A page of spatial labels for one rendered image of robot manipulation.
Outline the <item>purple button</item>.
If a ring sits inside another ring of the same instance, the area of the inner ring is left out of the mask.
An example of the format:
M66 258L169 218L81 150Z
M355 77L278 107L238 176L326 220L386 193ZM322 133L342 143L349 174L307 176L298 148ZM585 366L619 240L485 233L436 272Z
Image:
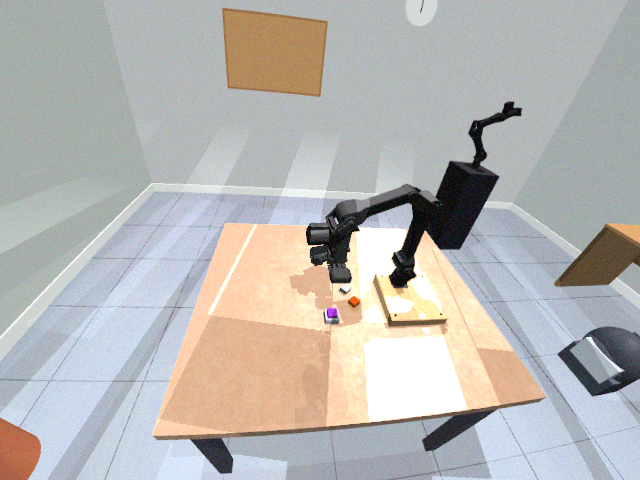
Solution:
M340 316L337 308L324 309L325 324L339 324Z

